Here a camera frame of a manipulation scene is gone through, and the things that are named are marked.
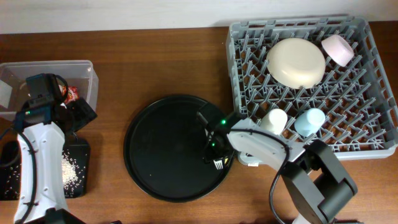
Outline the light blue cup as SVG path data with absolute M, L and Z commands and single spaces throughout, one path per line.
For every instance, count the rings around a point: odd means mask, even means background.
M 301 114 L 294 123 L 294 128 L 299 135 L 308 137 L 317 132 L 326 120 L 324 112 L 318 108 L 311 108 Z

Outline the red snack wrapper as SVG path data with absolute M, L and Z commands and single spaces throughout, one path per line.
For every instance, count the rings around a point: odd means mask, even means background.
M 66 93 L 66 91 L 68 92 L 67 94 L 67 98 L 64 101 L 65 104 L 68 104 L 69 102 L 72 101 L 76 101 L 79 99 L 79 94 L 78 94 L 78 88 L 75 86 L 69 86 L 68 88 L 66 88 L 66 86 L 59 86 L 62 95 L 64 95 Z

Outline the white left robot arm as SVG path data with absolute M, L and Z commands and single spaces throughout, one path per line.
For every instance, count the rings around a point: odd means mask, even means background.
M 81 223 L 68 209 L 62 179 L 65 136 L 97 117 L 79 98 L 53 101 L 16 113 L 11 130 L 21 152 L 21 188 L 14 223 Z

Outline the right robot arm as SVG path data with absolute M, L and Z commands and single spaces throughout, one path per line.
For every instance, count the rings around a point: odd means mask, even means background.
M 223 117 L 200 110 L 197 118 L 207 131 L 205 160 L 223 169 L 234 152 L 242 152 L 276 170 L 269 202 L 282 179 L 299 212 L 295 223 L 333 223 L 358 192 L 347 170 L 321 140 L 311 144 L 291 141 L 236 113 Z

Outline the pink bowl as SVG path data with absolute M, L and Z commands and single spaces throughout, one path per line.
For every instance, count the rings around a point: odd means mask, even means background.
M 354 57 L 354 51 L 350 44 L 337 34 L 333 34 L 321 41 L 321 45 L 328 56 L 341 67 L 347 66 Z

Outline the white plastic spoon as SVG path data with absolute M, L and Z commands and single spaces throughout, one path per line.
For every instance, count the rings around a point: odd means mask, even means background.
M 224 169 L 224 159 L 216 159 L 213 161 L 217 170 Z

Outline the white cup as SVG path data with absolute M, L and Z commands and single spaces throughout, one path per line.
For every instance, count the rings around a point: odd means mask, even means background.
M 261 119 L 260 127 L 273 134 L 280 135 L 287 123 L 287 114 L 281 109 L 272 109 Z

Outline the large cream bowl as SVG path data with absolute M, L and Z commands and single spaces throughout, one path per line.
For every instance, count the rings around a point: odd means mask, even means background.
M 267 54 L 267 69 L 280 84 L 289 88 L 312 88 L 321 82 L 326 62 L 321 50 L 299 38 L 281 40 Z

